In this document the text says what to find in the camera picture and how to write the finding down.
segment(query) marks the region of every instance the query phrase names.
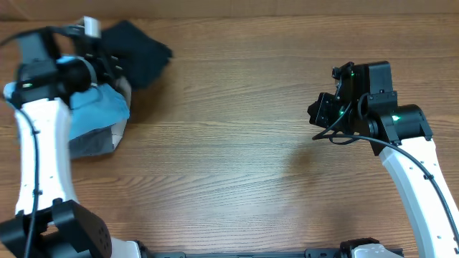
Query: blue cloth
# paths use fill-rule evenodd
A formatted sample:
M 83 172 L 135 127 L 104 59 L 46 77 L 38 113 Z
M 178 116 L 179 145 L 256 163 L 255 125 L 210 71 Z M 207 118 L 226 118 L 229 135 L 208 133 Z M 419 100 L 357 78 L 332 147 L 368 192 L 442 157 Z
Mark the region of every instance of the blue cloth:
M 58 62 L 67 62 L 73 58 L 63 57 Z M 5 86 L 5 98 L 11 97 L 15 87 L 15 82 Z M 91 88 L 70 96 L 70 105 L 74 108 L 71 111 L 70 140 L 91 130 L 106 128 L 129 118 L 129 107 L 120 93 L 108 84 L 100 85 L 98 89 Z

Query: black cloth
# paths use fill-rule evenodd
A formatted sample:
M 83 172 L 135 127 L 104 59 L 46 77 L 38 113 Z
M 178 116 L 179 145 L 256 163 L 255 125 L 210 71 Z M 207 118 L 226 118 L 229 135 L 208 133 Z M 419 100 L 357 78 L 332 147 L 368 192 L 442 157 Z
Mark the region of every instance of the black cloth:
M 165 44 L 148 37 L 129 21 L 103 30 L 102 45 L 119 59 L 132 90 L 147 88 L 172 58 Z

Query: wooden table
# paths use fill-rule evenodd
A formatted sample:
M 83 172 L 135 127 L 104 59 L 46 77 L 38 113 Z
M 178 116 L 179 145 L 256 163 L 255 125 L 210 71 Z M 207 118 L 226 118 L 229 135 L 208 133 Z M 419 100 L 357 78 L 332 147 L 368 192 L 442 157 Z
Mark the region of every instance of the wooden table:
M 311 140 L 320 128 L 309 125 L 307 107 L 334 92 L 331 68 L 348 61 L 391 63 L 399 104 L 424 110 L 458 200 L 459 16 L 133 22 L 175 59 L 133 96 L 119 149 L 72 162 L 81 204 L 112 236 L 188 253 L 293 251 L 374 237 L 416 257 L 400 197 L 369 144 Z M 47 24 L 0 24 L 0 36 Z M 1 51 L 2 85 L 18 61 L 16 47 Z M 0 221 L 13 217 L 19 193 L 11 114 L 0 105 Z

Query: robotic arm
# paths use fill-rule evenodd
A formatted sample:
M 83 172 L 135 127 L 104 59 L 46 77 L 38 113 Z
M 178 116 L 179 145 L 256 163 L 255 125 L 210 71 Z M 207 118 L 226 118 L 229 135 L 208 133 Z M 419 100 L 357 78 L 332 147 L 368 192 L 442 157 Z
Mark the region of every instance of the robotic arm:
M 60 51 L 53 33 L 73 40 L 76 59 L 57 62 Z M 6 248 L 16 257 L 24 257 L 27 250 L 26 257 L 184 258 L 184 253 L 151 254 L 140 242 L 112 238 L 103 220 L 77 201 L 68 151 L 70 96 L 122 75 L 118 58 L 100 44 L 98 21 L 85 17 L 76 26 L 46 27 L 16 38 L 23 58 L 9 102 L 16 108 L 21 134 L 22 183 L 16 217 L 0 224 L 0 240 Z M 457 257 L 458 209 L 441 174 L 432 131 L 421 109 L 397 105 L 388 62 L 348 63 L 334 68 L 333 77 L 338 80 L 335 95 L 321 93 L 308 109 L 310 123 L 326 128 L 314 139 L 328 138 L 332 143 L 336 143 L 334 138 L 351 139 L 336 144 L 369 140 L 402 197 L 420 256 Z M 326 135 L 331 130 L 335 133 Z M 48 224 L 55 224 L 58 232 L 42 236 Z M 398 257 L 374 239 L 344 242 L 340 249 L 330 250 L 242 256 Z

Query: wooden surface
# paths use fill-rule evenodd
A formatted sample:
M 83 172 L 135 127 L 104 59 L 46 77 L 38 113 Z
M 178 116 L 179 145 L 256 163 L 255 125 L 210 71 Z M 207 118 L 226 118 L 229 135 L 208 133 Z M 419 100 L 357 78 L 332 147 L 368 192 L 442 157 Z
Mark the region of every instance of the wooden surface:
M 49 21 L 323 14 L 456 14 L 457 0 L 0 0 L 0 18 Z
M 374 237 L 416 257 L 400 197 L 369 144 L 311 140 L 320 128 L 309 125 L 307 107 L 334 91 L 331 68 L 348 61 L 391 62 L 399 104 L 425 111 L 459 200 L 459 16 L 134 22 L 176 58 L 154 87 L 133 96 L 119 149 L 72 163 L 81 204 L 114 237 L 189 253 Z M 46 24 L 0 24 L 0 37 Z M 13 78 L 15 49 L 1 51 L 0 84 Z M 0 105 L 0 221 L 13 217 L 19 192 L 11 114 Z

